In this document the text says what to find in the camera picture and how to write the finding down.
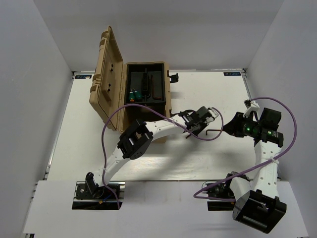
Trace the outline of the brown hex key horizontal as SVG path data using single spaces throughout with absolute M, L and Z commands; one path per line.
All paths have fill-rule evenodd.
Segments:
M 206 130 L 206 135 L 208 135 L 209 132 L 219 132 L 218 135 L 222 134 L 222 130 L 221 129 L 207 129 Z

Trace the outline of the brown hex key long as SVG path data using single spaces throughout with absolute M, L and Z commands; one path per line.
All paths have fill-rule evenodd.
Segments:
M 154 82 L 154 76 L 153 75 L 151 75 L 151 81 L 152 81 L 152 98 L 154 100 L 161 100 L 160 96 L 156 96 L 155 95 L 155 82 Z

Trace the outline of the green screwdriver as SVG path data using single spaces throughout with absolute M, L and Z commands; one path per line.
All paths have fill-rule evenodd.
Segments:
M 134 103 L 136 101 L 136 98 L 135 98 L 135 90 L 134 89 L 131 89 L 130 92 L 129 92 L 129 95 L 128 95 L 128 101 L 129 103 Z
M 142 101 L 142 99 L 143 99 L 143 97 L 142 97 L 142 94 L 138 91 L 138 90 L 133 90 L 133 92 L 134 92 L 134 96 L 135 96 L 135 100 L 136 101 Z

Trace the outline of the black toolbox tray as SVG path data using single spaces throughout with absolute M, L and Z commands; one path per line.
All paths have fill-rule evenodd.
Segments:
M 152 98 L 152 81 L 154 76 L 155 95 L 161 100 Z M 129 63 L 127 65 L 127 78 L 125 86 L 124 104 L 131 104 L 128 95 L 131 89 L 138 90 L 142 94 L 142 101 L 135 101 L 136 104 L 157 106 L 166 104 L 165 96 L 165 65 L 163 62 L 152 63 Z

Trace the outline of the tan plastic toolbox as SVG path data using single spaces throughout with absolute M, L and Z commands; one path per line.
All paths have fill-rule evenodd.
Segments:
M 89 102 L 102 121 L 109 123 L 108 128 L 119 133 L 123 133 L 136 119 L 144 121 L 161 119 L 156 114 L 141 108 L 141 104 L 124 104 L 127 65 L 129 63 L 152 62 L 124 63 L 112 27 L 109 26 L 101 34 L 99 57 L 92 79 Z M 169 65 L 166 62 L 163 63 L 165 65 L 166 104 L 145 106 L 169 118 L 172 111 L 170 79 L 168 77 Z

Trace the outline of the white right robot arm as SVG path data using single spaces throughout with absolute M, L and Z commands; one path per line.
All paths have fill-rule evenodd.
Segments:
M 278 160 L 284 137 L 278 132 L 281 112 L 264 108 L 258 121 L 237 112 L 223 130 L 235 137 L 249 136 L 254 140 L 255 177 L 245 174 L 224 184 L 224 193 L 235 197 L 233 219 L 268 234 L 285 215 L 287 205 L 279 200 L 277 191 Z

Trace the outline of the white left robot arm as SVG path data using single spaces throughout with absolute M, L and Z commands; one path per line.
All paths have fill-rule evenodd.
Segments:
M 202 106 L 191 113 L 182 111 L 171 118 L 158 121 L 135 120 L 121 134 L 114 152 L 106 159 L 105 165 L 97 172 L 87 173 L 85 191 L 93 198 L 105 194 L 105 184 L 129 161 L 143 156 L 149 145 L 160 138 L 173 134 L 188 132 L 198 136 L 211 122 L 219 116 L 212 108 Z

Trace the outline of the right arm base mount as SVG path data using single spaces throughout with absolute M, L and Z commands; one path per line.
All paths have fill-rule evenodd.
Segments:
M 204 191 L 208 197 L 215 197 L 221 199 L 235 199 L 232 190 L 229 187 L 230 182 L 223 182 L 213 188 Z M 208 211 L 233 211 L 235 202 L 228 202 L 222 200 L 211 200 L 207 202 Z

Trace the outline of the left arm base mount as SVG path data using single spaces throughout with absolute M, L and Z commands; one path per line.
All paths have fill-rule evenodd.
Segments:
M 119 210 L 115 195 L 104 186 L 91 194 L 83 181 L 77 182 L 72 210 Z

